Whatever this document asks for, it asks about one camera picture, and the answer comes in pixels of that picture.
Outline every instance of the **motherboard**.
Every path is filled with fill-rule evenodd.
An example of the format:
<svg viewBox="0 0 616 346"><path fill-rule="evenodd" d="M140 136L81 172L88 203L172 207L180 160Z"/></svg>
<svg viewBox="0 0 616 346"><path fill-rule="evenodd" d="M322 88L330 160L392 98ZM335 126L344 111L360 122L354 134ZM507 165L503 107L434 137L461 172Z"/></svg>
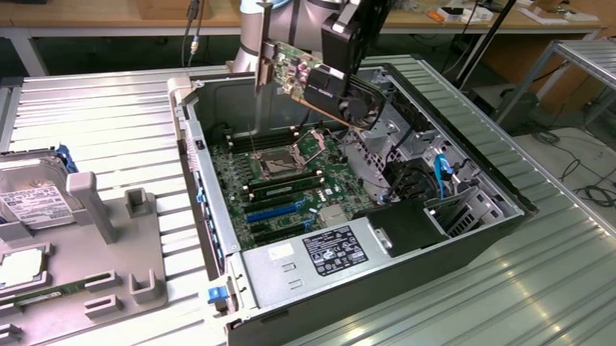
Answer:
<svg viewBox="0 0 616 346"><path fill-rule="evenodd" d="M374 206L328 129L247 139L211 149L244 250L344 223Z"/></svg>

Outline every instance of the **open computer tower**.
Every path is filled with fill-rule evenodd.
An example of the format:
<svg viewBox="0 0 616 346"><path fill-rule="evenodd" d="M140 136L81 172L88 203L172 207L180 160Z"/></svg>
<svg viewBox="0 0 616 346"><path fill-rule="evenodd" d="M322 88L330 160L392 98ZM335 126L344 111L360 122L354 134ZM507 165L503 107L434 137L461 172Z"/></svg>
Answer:
<svg viewBox="0 0 616 346"><path fill-rule="evenodd" d="M217 287L205 319L231 346L288 342L459 269L535 212L394 67L358 75L387 99L370 130L275 84L255 98L251 74L176 83L189 87L173 119Z"/></svg>

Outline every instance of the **hard drive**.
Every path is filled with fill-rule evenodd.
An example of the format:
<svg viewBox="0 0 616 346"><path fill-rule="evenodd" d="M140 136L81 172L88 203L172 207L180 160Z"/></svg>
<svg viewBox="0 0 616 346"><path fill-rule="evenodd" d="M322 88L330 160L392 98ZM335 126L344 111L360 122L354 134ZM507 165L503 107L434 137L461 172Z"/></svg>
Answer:
<svg viewBox="0 0 616 346"><path fill-rule="evenodd" d="M65 146L0 154L0 223L21 221L29 229L73 222L81 202L66 193L76 172Z"/></svg>

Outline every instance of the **warning label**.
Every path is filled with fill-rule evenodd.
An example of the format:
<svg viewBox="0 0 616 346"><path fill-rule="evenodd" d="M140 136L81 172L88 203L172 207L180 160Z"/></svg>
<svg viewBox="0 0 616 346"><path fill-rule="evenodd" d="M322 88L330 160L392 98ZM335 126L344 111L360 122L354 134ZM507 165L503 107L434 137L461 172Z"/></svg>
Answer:
<svg viewBox="0 0 616 346"><path fill-rule="evenodd" d="M316 273L327 276L367 261L348 226L303 239Z"/></svg>
<svg viewBox="0 0 616 346"><path fill-rule="evenodd" d="M57 187L0 193L1 202L25 225L70 216L70 209Z"/></svg>

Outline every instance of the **workbench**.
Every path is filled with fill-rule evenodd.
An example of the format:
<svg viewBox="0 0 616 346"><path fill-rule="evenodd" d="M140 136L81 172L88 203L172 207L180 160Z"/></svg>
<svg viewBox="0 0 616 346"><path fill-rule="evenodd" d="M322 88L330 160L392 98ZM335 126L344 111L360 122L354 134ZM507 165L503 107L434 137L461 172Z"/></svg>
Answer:
<svg viewBox="0 0 616 346"><path fill-rule="evenodd" d="M541 25L511 9L498 33L501 34L584 34L592 40L600 22L570 22L568 25ZM211 18L203 20L201 35L239 35L239 8L229 0L211 0ZM1 27L2 17L9 27ZM491 21L471 24L466 33L481 34L481 44ZM46 68L36 52L33 37L112 37L180 36L184 20L144 20L133 0L52 0L45 5L0 4L0 37L6 37L30 76L45 76ZM459 34L465 23L438 23L422 13L391 12L383 34Z"/></svg>
<svg viewBox="0 0 616 346"><path fill-rule="evenodd" d="M538 208L471 264L290 345L609 345L616 333L616 230L423 61L391 63ZM168 78L225 68L25 79L0 89L0 150L61 140L77 167L104 175L101 199L143 187L156 195L169 303L54 345L220 345L204 326L207 280L167 101Z"/></svg>

